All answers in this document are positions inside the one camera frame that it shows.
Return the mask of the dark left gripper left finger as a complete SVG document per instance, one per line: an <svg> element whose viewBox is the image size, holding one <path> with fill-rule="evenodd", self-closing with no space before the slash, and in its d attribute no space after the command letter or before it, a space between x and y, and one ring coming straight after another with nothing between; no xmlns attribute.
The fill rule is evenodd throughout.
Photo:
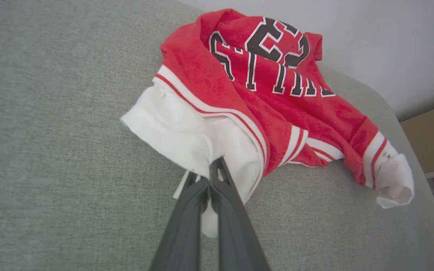
<svg viewBox="0 0 434 271"><path fill-rule="evenodd" d="M150 271L199 271L201 216L209 181L189 172L161 238Z"/></svg>

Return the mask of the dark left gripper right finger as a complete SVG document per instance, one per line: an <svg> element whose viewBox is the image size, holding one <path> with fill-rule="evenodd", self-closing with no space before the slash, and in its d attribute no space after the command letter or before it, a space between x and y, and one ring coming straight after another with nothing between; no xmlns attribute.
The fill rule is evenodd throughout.
<svg viewBox="0 0 434 271"><path fill-rule="evenodd" d="M212 209L218 216L219 270L270 271L223 157L210 165L209 181Z"/></svg>

